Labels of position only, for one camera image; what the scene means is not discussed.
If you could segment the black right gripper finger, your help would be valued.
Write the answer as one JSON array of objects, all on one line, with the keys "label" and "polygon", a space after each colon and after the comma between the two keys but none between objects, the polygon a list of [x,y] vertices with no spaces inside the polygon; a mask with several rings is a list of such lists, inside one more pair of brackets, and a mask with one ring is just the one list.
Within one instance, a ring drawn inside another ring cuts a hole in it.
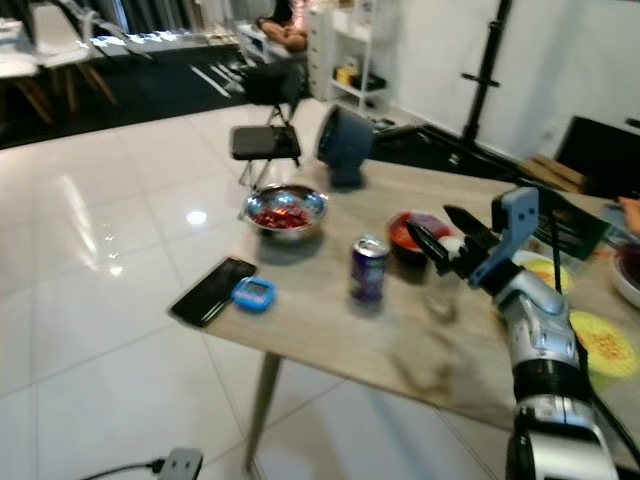
[{"label": "black right gripper finger", "polygon": [[408,221],[407,232],[417,250],[433,266],[438,275],[452,274],[454,271],[453,253],[445,247],[444,239],[451,237],[451,229],[443,225],[422,224],[421,221]]},{"label": "black right gripper finger", "polygon": [[498,246],[498,236],[470,211],[456,205],[444,205],[443,210],[453,227],[466,239],[479,244],[483,250],[492,250]]}]

